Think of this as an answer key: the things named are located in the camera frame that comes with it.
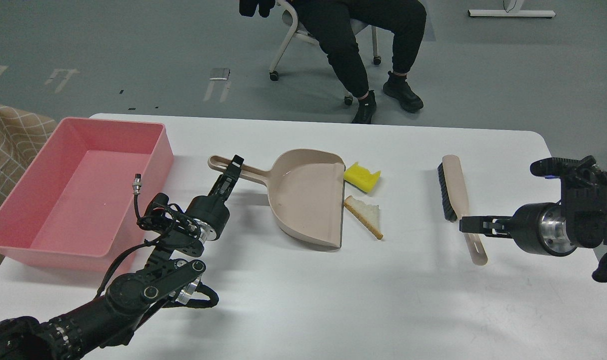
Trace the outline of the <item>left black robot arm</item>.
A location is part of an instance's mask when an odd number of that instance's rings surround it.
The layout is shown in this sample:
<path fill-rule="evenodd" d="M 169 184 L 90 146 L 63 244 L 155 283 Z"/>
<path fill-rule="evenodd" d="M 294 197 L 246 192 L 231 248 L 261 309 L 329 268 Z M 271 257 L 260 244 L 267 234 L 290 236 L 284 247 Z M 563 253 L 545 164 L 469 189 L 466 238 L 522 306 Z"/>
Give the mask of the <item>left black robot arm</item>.
<path fill-rule="evenodd" d="M 164 308 L 212 308 L 218 294 L 202 283 L 200 257 L 230 218 L 226 201 L 242 172 L 235 155 L 210 192 L 186 210 L 164 193 L 139 212 L 141 174 L 132 184 L 137 225 L 157 237 L 123 251 L 110 265 L 93 300 L 40 322 L 22 316 L 0 321 L 0 360 L 79 360 L 97 348 L 127 346 L 143 324 Z"/>

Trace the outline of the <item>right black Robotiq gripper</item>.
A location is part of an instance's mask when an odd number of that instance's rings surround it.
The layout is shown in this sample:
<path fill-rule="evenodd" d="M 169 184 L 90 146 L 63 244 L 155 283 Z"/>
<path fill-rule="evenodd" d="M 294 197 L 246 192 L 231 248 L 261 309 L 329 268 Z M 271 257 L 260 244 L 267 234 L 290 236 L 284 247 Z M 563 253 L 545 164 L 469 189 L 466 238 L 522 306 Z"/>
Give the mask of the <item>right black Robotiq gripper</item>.
<path fill-rule="evenodd" d="M 511 221 L 511 235 L 507 228 Z M 459 231 L 487 237 L 512 237 L 519 249 L 532 255 L 564 257 L 577 246 L 566 231 L 566 218 L 557 203 L 528 203 L 513 216 L 464 216 Z"/>

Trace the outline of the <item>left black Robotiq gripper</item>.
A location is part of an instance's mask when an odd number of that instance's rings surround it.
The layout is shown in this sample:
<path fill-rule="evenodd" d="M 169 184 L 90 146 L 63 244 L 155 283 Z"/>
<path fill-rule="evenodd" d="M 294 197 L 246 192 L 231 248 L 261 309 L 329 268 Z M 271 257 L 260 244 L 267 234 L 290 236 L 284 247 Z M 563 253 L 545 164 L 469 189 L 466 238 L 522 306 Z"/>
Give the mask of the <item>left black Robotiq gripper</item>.
<path fill-rule="evenodd" d="M 230 219 L 230 210 L 225 202 L 237 184 L 242 172 L 244 158 L 235 155 L 232 159 L 226 159 L 226 167 L 215 181 L 208 195 L 196 196 L 185 210 L 185 215 L 196 219 L 199 226 L 203 228 L 202 233 L 205 241 L 214 241 L 221 237 Z"/>

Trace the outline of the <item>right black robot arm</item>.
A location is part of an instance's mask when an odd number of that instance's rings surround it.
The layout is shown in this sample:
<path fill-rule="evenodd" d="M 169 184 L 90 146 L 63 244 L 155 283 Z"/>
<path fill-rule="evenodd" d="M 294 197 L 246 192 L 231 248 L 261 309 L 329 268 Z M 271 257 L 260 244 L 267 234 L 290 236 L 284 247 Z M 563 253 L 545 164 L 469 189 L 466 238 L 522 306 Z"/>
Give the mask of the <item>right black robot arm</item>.
<path fill-rule="evenodd" d="M 588 155 L 582 159 L 559 157 L 532 162 L 533 176 L 557 179 L 557 202 L 528 203 L 511 216 L 464 216 L 462 233 L 512 239 L 532 255 L 564 257 L 578 248 L 607 247 L 607 171 Z M 607 252 L 592 278 L 607 283 Z"/>

